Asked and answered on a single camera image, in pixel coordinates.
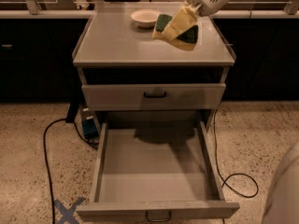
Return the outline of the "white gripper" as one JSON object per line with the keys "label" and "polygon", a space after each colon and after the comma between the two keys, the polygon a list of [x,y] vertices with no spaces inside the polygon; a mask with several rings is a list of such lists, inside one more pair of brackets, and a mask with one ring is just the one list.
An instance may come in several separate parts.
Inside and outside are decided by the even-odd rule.
{"label": "white gripper", "polygon": [[164,27],[163,37],[174,40],[197,23],[197,16],[205,17],[217,13],[230,0],[186,0],[188,7],[181,7]]}

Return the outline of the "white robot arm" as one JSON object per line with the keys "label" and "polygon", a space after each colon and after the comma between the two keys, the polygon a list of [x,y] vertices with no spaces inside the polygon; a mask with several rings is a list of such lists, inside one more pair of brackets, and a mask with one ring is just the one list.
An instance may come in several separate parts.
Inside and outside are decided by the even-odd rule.
{"label": "white robot arm", "polygon": [[[231,0],[185,0],[162,36],[172,41],[197,23],[198,17],[217,13]],[[299,142],[283,155],[274,173],[263,210],[262,224],[299,224]]]}

